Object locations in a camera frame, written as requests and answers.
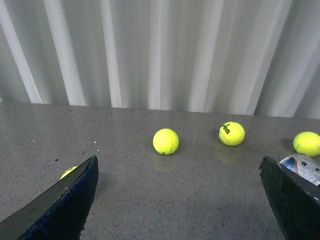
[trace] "can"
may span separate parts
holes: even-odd
[[[320,164],[303,153],[295,153],[280,161],[280,164],[320,187]]]

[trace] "speckled floor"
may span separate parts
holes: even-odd
[[[228,121],[246,130],[238,146],[219,139]],[[0,221],[96,155],[82,240],[283,240],[259,165],[294,153],[295,135],[319,127],[312,119],[0,103]],[[162,128],[179,135],[172,155],[153,149]]]

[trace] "tennis ball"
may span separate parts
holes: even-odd
[[[301,154],[314,157],[320,154],[320,136],[312,131],[304,131],[295,136],[294,149]]]
[[[67,171],[65,171],[65,172],[62,174],[60,180],[63,179],[65,176],[67,176],[69,173],[71,173],[73,170],[75,170],[77,167],[78,167],[78,166],[73,166],[73,167],[69,168]]]
[[[237,122],[228,121],[220,127],[220,140],[228,146],[236,146],[245,138],[244,128]]]
[[[153,146],[160,154],[173,154],[179,146],[179,137],[171,129],[161,129],[157,131],[153,137]]]

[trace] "wilson logo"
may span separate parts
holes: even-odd
[[[223,127],[223,130],[225,131],[225,133],[226,134],[229,134],[230,133],[230,129],[228,129],[228,126],[229,126],[230,124],[227,124],[227,125],[222,125],[222,127]]]

